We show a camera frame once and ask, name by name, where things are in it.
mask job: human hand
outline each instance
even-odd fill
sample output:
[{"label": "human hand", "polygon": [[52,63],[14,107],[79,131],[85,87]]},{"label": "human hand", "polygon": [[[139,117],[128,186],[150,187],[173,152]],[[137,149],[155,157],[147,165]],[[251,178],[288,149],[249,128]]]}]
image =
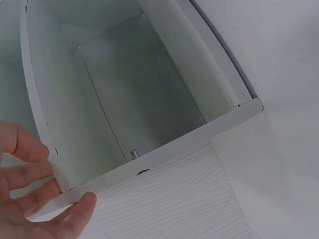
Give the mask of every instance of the human hand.
[{"label": "human hand", "polygon": [[16,199],[10,197],[10,191],[53,175],[48,149],[20,125],[0,120],[0,164],[4,152],[28,164],[0,167],[0,239],[78,238],[92,217],[96,196],[86,193],[52,220],[31,222],[26,217],[60,194],[55,179]]}]

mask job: white drawer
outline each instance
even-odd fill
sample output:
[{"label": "white drawer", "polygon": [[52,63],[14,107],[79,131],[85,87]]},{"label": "white drawer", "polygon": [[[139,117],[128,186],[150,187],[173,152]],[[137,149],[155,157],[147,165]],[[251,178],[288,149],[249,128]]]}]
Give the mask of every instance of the white drawer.
[{"label": "white drawer", "polygon": [[189,1],[62,2],[22,1],[21,45],[35,123],[70,203],[72,188],[102,191],[262,110]]}]

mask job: white wood grain surface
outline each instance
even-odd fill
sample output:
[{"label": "white wood grain surface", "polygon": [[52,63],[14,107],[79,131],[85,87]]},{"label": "white wood grain surface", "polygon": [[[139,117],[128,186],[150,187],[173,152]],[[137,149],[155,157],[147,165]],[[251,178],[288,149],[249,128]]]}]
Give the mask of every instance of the white wood grain surface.
[{"label": "white wood grain surface", "polygon": [[250,239],[210,143],[98,194],[82,239]]}]

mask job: white laminate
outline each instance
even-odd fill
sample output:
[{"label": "white laminate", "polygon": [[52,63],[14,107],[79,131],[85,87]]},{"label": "white laminate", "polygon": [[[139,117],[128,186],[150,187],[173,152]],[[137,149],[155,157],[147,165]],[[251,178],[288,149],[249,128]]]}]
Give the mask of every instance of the white laminate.
[{"label": "white laminate", "polygon": [[94,193],[100,193],[107,188],[114,187],[117,184],[135,177],[142,170],[159,167],[170,159],[211,140],[212,137],[245,122],[247,119],[260,113],[262,109],[263,107],[259,99],[253,99],[240,108],[234,109],[215,121],[212,121],[173,142],[61,194],[58,198],[47,204],[44,209],[35,216],[40,217],[67,207],[77,202],[85,192],[92,191]]},{"label": "white laminate", "polygon": [[251,100],[222,46],[189,1],[139,2],[206,122]]},{"label": "white laminate", "polygon": [[105,143],[113,135],[99,127],[94,102],[86,100],[61,22],[41,0],[22,1],[21,43],[35,123],[61,190],[122,165]]},{"label": "white laminate", "polygon": [[209,142],[98,194],[93,218],[80,238],[252,237]]},{"label": "white laminate", "polygon": [[70,49],[142,14],[137,0],[44,0],[62,21]]},{"label": "white laminate", "polygon": [[80,47],[101,106],[128,161],[203,125],[143,16]]}]

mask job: white wall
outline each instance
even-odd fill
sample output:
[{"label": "white wall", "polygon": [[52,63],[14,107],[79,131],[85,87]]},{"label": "white wall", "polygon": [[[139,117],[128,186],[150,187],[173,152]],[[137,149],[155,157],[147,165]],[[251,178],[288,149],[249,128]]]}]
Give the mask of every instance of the white wall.
[{"label": "white wall", "polygon": [[318,238],[319,2],[196,2],[265,107],[213,140],[255,238]]},{"label": "white wall", "polygon": [[[28,98],[23,72],[12,65],[0,61],[0,120],[16,122],[39,138]],[[21,164],[21,161],[3,155],[2,167]],[[20,196],[38,186],[37,181],[25,189],[12,191],[13,197]]]},{"label": "white wall", "polygon": [[0,4],[0,59],[22,70],[19,6],[20,0]]}]

